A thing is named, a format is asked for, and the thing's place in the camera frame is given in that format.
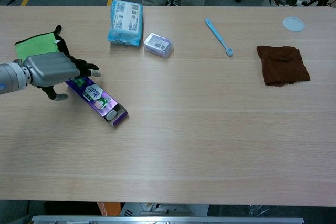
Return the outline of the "left grey five-finger robot hand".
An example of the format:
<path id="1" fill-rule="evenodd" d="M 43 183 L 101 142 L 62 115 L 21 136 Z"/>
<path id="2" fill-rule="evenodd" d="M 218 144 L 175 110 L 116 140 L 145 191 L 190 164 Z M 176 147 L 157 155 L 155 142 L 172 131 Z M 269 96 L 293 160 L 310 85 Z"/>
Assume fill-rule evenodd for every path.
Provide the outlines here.
<path id="1" fill-rule="evenodd" d="M 16 59 L 21 67 L 26 83 L 42 89 L 54 101 L 68 99 L 67 94 L 57 94 L 54 86 L 66 81 L 84 77 L 100 77 L 99 67 L 85 60 L 76 59 L 63 52 L 50 52 Z"/>

